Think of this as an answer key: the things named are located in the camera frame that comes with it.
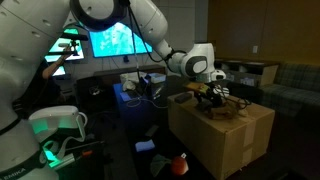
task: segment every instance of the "monitor screen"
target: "monitor screen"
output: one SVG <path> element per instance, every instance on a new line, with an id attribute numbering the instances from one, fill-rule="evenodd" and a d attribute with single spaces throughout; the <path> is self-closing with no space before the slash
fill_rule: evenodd
<path id="1" fill-rule="evenodd" d="M 93 56 L 96 58 L 134 54 L 131 29 L 116 23 L 102 32 L 89 32 Z M 136 53 L 147 53 L 142 39 L 134 34 Z M 148 52 L 152 47 L 146 43 Z"/>
<path id="2" fill-rule="evenodd" d="M 63 66 L 59 66 L 57 71 L 52 76 L 62 76 L 62 75 L 65 75 L 65 74 L 66 74 L 66 71 L 65 71 L 64 67 Z"/>
<path id="3" fill-rule="evenodd" d="M 64 32 L 65 33 L 70 33 L 70 34 L 79 34 L 77 29 L 65 29 Z M 61 51 L 63 51 L 64 47 L 59 47 L 59 44 L 60 43 L 69 43 L 70 44 L 70 41 L 71 41 L 70 39 L 59 38 L 54 43 L 54 45 L 51 47 L 49 52 L 61 52 Z M 84 58 L 80 40 L 76 40 L 76 43 L 79 44 L 79 46 L 76 46 L 76 50 L 77 50 L 79 56 L 71 55 L 69 58 L 66 59 L 67 61 L 79 60 L 79 59 L 83 59 Z M 55 61 L 58 60 L 59 57 L 60 57 L 60 55 L 45 56 L 45 59 L 47 60 L 47 62 L 55 62 Z"/>

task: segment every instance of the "brown cardboard box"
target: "brown cardboard box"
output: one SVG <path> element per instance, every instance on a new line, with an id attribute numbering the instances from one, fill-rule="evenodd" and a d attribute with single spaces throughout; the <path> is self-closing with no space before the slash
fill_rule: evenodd
<path id="1" fill-rule="evenodd" d="M 168 97 L 169 127 L 218 180 L 266 153 L 275 112 L 252 104 L 248 117 L 212 120 L 195 109 L 195 98 L 177 104 Z"/>

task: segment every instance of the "couch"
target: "couch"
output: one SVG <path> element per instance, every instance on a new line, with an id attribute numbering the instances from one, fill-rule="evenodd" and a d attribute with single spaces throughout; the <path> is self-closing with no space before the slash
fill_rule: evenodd
<path id="1" fill-rule="evenodd" d="M 274 84 L 261 87 L 261 104 L 296 117 L 302 110 L 320 109 L 320 66 L 281 64 Z"/>

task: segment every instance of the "red object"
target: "red object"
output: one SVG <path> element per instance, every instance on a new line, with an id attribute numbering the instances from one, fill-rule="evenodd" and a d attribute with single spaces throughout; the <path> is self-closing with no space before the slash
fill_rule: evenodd
<path id="1" fill-rule="evenodd" d="M 82 152 L 82 157 L 89 157 L 93 152 L 90 150 L 90 151 L 84 151 Z"/>
<path id="2" fill-rule="evenodd" d="M 171 163 L 171 171 L 174 175 L 182 176 L 188 171 L 188 164 L 186 159 L 177 156 L 173 158 Z"/>

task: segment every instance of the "desk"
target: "desk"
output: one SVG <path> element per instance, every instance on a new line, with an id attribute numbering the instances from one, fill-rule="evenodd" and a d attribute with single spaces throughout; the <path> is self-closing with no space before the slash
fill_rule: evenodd
<path id="1" fill-rule="evenodd" d="M 183 87 L 185 82 L 187 82 L 185 78 L 176 76 L 167 77 L 161 97 L 154 102 L 158 106 L 166 106 L 168 96 L 185 91 Z M 122 101 L 119 94 L 122 91 L 122 85 L 115 84 L 113 88 L 120 117 L 124 121 L 132 158 L 140 180 L 154 179 L 150 173 L 150 163 L 156 154 L 172 159 L 175 156 L 180 156 L 182 153 L 187 154 L 189 165 L 189 171 L 183 177 L 174 177 L 170 172 L 170 166 L 167 165 L 155 179 L 214 179 L 203 165 L 171 133 L 168 125 L 167 109 L 158 109 L 147 101 L 142 101 L 141 104 L 135 108 L 129 108 L 126 106 L 126 103 Z M 159 126 L 159 129 L 152 138 L 156 148 L 151 151 L 137 153 L 135 143 L 148 140 L 144 134 L 153 124 Z"/>

